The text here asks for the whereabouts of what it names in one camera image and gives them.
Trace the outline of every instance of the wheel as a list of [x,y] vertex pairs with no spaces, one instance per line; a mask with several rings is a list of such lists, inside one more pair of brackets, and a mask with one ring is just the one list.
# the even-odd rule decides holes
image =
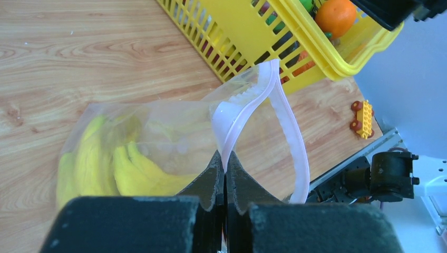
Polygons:
[[351,110],[353,111],[360,111],[360,109],[363,108],[363,103],[360,101],[355,101],[354,103],[352,103],[351,105]]
[[371,135],[368,136],[368,139],[374,136],[374,130],[371,130],[371,131],[372,131],[372,132],[371,132]]
[[362,129],[362,123],[358,120],[354,120],[353,122],[351,122],[349,128],[357,132],[358,130]]

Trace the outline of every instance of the green fruit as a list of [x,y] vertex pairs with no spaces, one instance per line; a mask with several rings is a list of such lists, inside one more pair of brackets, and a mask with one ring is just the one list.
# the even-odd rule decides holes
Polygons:
[[271,23],[273,23],[273,21],[276,19],[276,16],[273,14],[270,14],[270,16],[268,16],[268,19],[266,19],[266,23],[267,25],[270,25]]
[[299,0],[307,12],[310,12],[314,7],[314,0]]

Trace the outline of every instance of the orange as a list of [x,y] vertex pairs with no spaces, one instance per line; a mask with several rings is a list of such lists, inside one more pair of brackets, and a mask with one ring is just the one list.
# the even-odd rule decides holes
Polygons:
[[[304,58],[306,58],[308,56],[309,56],[309,54],[307,53],[307,51],[302,51],[299,54],[298,62],[301,61],[301,60],[304,60]],[[297,76],[297,75],[303,73],[304,71],[310,69],[313,66],[315,66],[315,62],[314,61],[310,61],[310,62],[304,64],[303,66],[301,66],[300,68],[298,68],[297,70],[295,70],[294,72],[292,72],[292,74],[294,76]]]
[[324,33],[332,33],[333,40],[343,36],[356,18],[357,10],[350,0],[328,0],[318,9],[315,22]]

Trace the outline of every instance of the banana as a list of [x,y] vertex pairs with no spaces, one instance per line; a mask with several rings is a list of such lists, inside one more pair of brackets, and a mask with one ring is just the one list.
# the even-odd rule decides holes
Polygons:
[[113,148],[135,141],[141,133],[141,121],[135,115],[122,114],[104,128],[104,147]]
[[113,174],[109,171],[111,153],[103,152],[102,127],[104,115],[94,118],[82,134],[75,159],[75,185],[82,196],[118,195]]
[[116,185],[123,196],[173,196],[197,176],[165,173],[142,155],[133,141],[127,149],[118,147],[113,161]]
[[128,158],[125,146],[117,147],[113,154],[116,186],[123,196],[150,196],[156,179],[150,179]]
[[59,209],[79,196],[73,181],[74,160],[75,155],[71,152],[63,154],[59,160],[56,186],[56,202]]

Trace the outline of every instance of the ziplock bag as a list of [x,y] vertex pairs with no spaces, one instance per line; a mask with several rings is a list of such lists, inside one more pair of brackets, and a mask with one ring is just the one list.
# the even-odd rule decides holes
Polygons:
[[309,166],[279,80],[279,60],[241,73],[200,101],[90,104],[62,148],[57,204],[78,196],[172,196],[231,151],[275,197],[303,203]]

